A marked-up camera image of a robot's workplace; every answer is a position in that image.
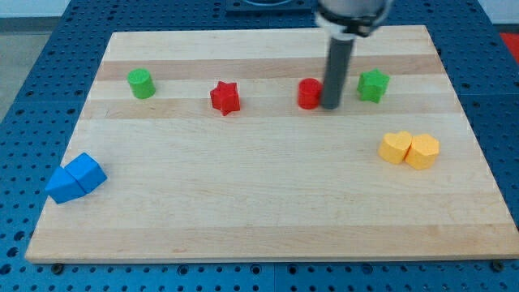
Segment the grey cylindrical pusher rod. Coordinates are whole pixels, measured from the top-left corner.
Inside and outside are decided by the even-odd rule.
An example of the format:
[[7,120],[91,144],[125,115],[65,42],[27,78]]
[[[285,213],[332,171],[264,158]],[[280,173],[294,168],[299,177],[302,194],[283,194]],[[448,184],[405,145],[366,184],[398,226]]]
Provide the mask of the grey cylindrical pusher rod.
[[353,47],[354,39],[330,39],[320,98],[320,105],[326,110],[334,110],[341,103]]

